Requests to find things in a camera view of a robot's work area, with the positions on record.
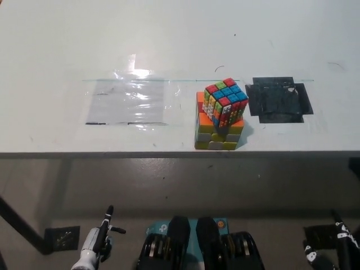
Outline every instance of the table surface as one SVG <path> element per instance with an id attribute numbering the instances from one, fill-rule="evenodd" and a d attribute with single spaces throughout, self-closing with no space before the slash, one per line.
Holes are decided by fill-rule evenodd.
<path id="1" fill-rule="evenodd" d="M 0 156 L 357 156 L 359 8 L 357 0 L 5 0 Z M 84 124 L 91 79 L 129 55 L 136 69 L 178 86 L 176 124 Z M 244 87 L 266 76 L 304 83 L 314 114 L 301 124 L 260 124 L 247 108 L 236 151 L 196 151 L 195 92 L 212 80 L 233 77 Z"/>

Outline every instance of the stacked puzzle cubes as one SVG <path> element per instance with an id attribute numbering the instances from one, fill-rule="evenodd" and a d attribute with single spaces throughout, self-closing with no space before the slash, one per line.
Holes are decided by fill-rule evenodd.
<path id="1" fill-rule="evenodd" d="M 196 95 L 195 149 L 235 150 L 248 97 L 231 78 Z"/>

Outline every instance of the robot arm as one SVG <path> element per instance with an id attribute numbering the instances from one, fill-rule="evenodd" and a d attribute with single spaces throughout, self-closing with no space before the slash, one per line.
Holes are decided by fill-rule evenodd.
<path id="1" fill-rule="evenodd" d="M 90 230 L 81 249 L 80 259 L 73 265 L 71 270 L 98 270 L 99 263 L 110 257 L 113 238 L 107 233 L 109 231 L 126 233 L 124 229 L 110 225 L 113 212 L 114 207 L 110 205 L 101 226 Z"/>

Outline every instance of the transparent plastic sheet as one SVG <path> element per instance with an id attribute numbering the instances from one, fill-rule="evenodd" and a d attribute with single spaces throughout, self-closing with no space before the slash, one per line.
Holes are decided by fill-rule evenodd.
<path id="1" fill-rule="evenodd" d="M 114 70 L 95 81 L 87 124 L 182 124 L 180 86 L 151 70 Z"/>

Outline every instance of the puzzle cube tile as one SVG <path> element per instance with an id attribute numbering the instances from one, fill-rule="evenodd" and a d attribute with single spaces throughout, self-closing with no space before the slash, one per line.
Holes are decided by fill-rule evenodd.
<path id="1" fill-rule="evenodd" d="M 240 121 L 247 104 L 247 95 L 228 78 L 205 88 L 202 110 L 214 126 L 223 128 Z"/>
<path id="2" fill-rule="evenodd" d="M 195 130 L 195 149 L 198 150 L 235 150 L 240 139 L 241 131 L 244 127 L 244 121 L 240 116 L 238 122 L 230 127 L 214 126 L 213 121 L 219 121 L 219 112 L 216 108 L 213 110 L 213 121 L 208 117 L 208 112 L 202 112 L 205 98 L 204 92 L 196 94 L 196 130 Z"/>

